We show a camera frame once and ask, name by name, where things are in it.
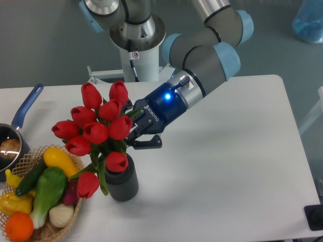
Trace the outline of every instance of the gray vase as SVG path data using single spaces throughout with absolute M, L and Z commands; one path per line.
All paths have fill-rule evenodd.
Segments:
M 128 167 L 123 172 L 110 172 L 105 169 L 105 181 L 112 198 L 125 202 L 132 199 L 138 192 L 139 184 L 135 163 L 127 154 Z

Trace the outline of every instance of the blue pan handle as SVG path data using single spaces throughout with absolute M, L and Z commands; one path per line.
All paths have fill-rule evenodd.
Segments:
M 22 128 L 27 111 L 34 103 L 34 101 L 37 99 L 37 97 L 40 95 L 43 89 L 44 89 L 44 85 L 42 84 L 37 84 L 32 89 L 32 91 L 30 92 L 26 100 L 21 104 L 18 111 L 16 112 L 14 119 L 11 122 L 12 125 L 14 125 L 17 128 Z

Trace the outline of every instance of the tulip bouquet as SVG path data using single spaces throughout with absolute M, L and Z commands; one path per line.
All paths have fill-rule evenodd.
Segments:
M 99 186 L 104 195 L 109 193 L 105 169 L 117 174 L 127 168 L 124 139 L 132 127 L 131 117 L 137 112 L 125 113 L 130 100 L 123 81 L 112 84 L 109 101 L 91 83 L 82 85 L 81 92 L 84 106 L 72 108 L 72 120 L 60 121 L 51 130 L 70 153 L 90 155 L 91 163 L 69 179 L 77 180 L 79 198 L 90 198 Z

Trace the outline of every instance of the yellow squash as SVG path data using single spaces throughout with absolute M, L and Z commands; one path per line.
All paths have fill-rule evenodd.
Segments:
M 17 212 L 30 214 L 32 202 L 32 197 L 27 195 L 17 197 L 15 193 L 4 193 L 0 196 L 0 211 L 9 217 Z
M 22 177 L 12 174 L 10 169 L 6 169 L 5 173 L 6 173 L 8 185 L 11 186 L 13 189 L 16 189 L 19 183 L 21 182 Z M 31 190 L 28 193 L 28 195 L 31 195 L 33 198 L 35 197 L 35 194 L 36 194 L 35 189 Z
M 44 161 L 48 167 L 57 166 L 62 169 L 67 178 L 70 178 L 79 171 L 70 156 L 65 151 L 56 147 L 50 147 L 45 150 Z

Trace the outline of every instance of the tulip petal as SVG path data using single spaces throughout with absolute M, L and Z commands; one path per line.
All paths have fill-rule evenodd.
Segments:
M 117 99 L 111 99 L 99 108 L 99 117 L 107 122 L 115 120 L 121 113 L 122 105 Z
M 102 97 L 99 91 L 92 83 L 85 83 L 81 87 L 82 99 L 84 106 L 87 108 L 97 109 L 102 103 Z
M 114 120 L 109 126 L 109 136 L 115 140 L 125 139 L 132 128 L 132 119 L 127 116 L 121 116 Z
M 91 122 L 84 126 L 83 136 L 93 144 L 101 144 L 109 137 L 109 129 L 102 123 Z
M 121 102 L 121 105 L 124 105 L 128 102 L 128 90 L 123 81 L 116 81 L 112 84 L 109 92 L 110 99 L 117 99 Z
M 124 153 L 113 151 L 105 160 L 105 166 L 112 172 L 123 172 L 128 167 L 128 158 Z
M 77 182 L 77 195 L 79 198 L 90 198 L 99 188 L 99 179 L 92 172 L 80 175 Z
M 51 129 L 55 136 L 62 140 L 70 140 L 79 135 L 78 125 L 71 120 L 57 122 Z
M 78 106 L 71 109 L 71 115 L 74 122 L 80 127 L 84 126 L 89 122 L 96 121 L 95 112 L 87 107 Z
M 70 139 L 65 148 L 73 155 L 84 156 L 90 153 L 91 143 L 82 135 Z

